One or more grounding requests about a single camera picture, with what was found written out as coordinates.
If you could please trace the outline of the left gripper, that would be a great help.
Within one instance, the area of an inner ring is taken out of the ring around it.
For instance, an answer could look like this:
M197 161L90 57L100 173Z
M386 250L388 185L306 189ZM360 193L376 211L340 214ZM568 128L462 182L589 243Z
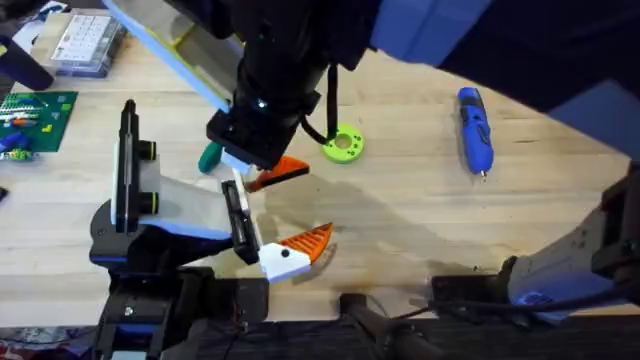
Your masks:
M91 220L89 260L112 273L168 273L231 249L259 261L269 283L310 270L333 224L261 246L245 196L251 165L227 151L221 162L230 170L215 191L163 175L158 162L118 165L112 196Z

